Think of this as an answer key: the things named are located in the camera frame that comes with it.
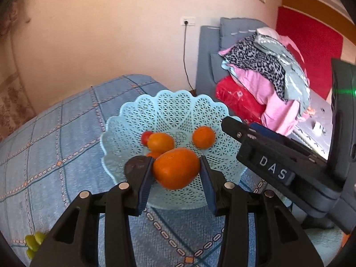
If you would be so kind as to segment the dark brown round fruit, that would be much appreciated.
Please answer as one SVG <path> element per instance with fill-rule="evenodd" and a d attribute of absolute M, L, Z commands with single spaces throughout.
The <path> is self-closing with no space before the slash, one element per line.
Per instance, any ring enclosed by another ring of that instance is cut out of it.
<path fill-rule="evenodd" d="M 149 176 L 153 162 L 153 158 L 148 156 L 134 156 L 130 158 L 124 165 L 124 175 L 127 181 L 133 182 L 139 178 Z"/>

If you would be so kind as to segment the small orange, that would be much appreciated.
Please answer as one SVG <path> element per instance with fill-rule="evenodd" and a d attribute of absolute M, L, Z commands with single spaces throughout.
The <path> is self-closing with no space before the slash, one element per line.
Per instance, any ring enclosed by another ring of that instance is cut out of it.
<path fill-rule="evenodd" d="M 208 126 L 198 127 L 192 134 L 192 142 L 196 148 L 206 150 L 215 143 L 215 132 Z"/>

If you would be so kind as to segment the large orange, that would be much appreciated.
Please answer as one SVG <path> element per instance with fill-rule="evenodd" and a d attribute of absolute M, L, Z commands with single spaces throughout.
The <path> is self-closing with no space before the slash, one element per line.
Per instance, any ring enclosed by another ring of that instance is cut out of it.
<path fill-rule="evenodd" d="M 157 159 L 161 155 L 162 155 L 161 152 L 149 152 L 149 153 L 146 154 L 147 157 L 152 157 L 154 159 Z"/>

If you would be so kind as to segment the red tomato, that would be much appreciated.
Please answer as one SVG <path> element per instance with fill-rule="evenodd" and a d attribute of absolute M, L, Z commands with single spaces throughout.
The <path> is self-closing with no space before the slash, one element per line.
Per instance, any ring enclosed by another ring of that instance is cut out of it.
<path fill-rule="evenodd" d="M 143 146 L 147 146 L 149 137 L 153 134 L 152 131 L 145 131 L 142 133 L 141 135 L 141 143 L 143 144 Z"/>

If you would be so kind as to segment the green fruit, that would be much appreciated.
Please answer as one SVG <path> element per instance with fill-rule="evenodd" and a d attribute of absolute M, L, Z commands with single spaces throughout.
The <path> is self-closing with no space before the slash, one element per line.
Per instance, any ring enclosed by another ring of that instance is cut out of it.
<path fill-rule="evenodd" d="M 34 235 L 26 235 L 25 244 L 33 252 L 37 252 L 39 249 L 39 244 Z"/>
<path fill-rule="evenodd" d="M 47 234 L 46 233 L 42 233 L 40 231 L 35 232 L 34 234 L 34 238 L 36 240 L 36 242 L 41 245 L 43 243 L 43 241 L 45 240 Z"/>
<path fill-rule="evenodd" d="M 28 258 L 30 260 L 32 260 L 32 259 L 34 259 L 35 255 L 36 255 L 36 252 L 33 251 L 32 249 L 28 248 L 27 251 L 26 251 L 26 255 L 28 256 Z"/>

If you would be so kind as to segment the black tracker device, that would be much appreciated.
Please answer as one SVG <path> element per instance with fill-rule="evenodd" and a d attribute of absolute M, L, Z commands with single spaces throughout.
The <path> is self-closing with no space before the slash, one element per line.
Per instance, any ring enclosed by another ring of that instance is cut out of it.
<path fill-rule="evenodd" d="M 355 64 L 332 59 L 332 137 L 328 170 L 347 179 L 355 165 Z"/>

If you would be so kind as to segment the pile of clothes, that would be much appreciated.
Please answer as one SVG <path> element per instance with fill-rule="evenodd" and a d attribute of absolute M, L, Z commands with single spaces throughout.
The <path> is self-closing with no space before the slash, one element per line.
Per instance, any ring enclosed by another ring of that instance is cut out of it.
<path fill-rule="evenodd" d="M 258 28 L 219 56 L 229 75 L 217 83 L 215 96 L 246 123 L 288 136 L 315 113 L 303 56 L 289 37 Z"/>

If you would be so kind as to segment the light blue lattice basket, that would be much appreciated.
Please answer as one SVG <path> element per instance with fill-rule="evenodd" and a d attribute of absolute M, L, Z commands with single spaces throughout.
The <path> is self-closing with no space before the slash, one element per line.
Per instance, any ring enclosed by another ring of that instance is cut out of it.
<path fill-rule="evenodd" d="M 240 143 L 221 129 L 228 116 L 228 108 L 207 95 L 194 97 L 186 90 L 141 95 L 107 120 L 100 138 L 103 168 L 118 184 L 127 180 L 124 165 L 130 158 L 186 148 L 237 184 L 246 167 L 236 159 Z"/>

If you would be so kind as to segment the grey upholstered headboard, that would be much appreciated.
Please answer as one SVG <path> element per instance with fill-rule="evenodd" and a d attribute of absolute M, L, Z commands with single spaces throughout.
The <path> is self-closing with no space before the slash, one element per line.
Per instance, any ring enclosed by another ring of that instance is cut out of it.
<path fill-rule="evenodd" d="M 221 18 L 220 26 L 202 26 L 198 48 L 196 94 L 205 94 L 216 100 L 217 83 L 229 75 L 229 72 L 221 67 L 223 58 L 219 52 L 265 26 L 267 25 L 264 22 L 251 18 Z"/>

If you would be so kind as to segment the blue patterned bedspread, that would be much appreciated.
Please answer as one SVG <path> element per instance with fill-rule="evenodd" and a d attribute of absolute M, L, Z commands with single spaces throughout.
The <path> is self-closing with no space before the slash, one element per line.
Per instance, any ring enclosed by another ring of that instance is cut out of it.
<path fill-rule="evenodd" d="M 27 235 L 48 232 L 80 191 L 113 187 L 101 164 L 106 120 L 163 88 L 150 76 L 125 75 L 62 100 L 1 140 L 1 233 L 24 265 Z M 224 222 L 207 207 L 148 207 L 130 219 L 136 263 L 216 266 Z"/>

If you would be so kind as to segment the beige patterned curtain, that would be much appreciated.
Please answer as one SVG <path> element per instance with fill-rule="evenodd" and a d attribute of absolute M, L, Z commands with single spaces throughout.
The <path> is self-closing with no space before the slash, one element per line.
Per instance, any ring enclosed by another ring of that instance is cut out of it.
<path fill-rule="evenodd" d="M 20 17 L 25 15 L 23 0 L 13 0 L 1 14 L 1 139 L 8 137 L 36 114 L 13 52 L 12 30 Z"/>

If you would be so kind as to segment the red wall panel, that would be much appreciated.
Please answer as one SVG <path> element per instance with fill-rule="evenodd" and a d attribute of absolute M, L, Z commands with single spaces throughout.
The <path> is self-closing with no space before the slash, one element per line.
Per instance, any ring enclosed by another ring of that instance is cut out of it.
<path fill-rule="evenodd" d="M 332 87 L 331 59 L 342 55 L 343 36 L 303 13 L 278 8 L 276 30 L 289 37 L 304 58 L 310 88 L 327 99 Z"/>

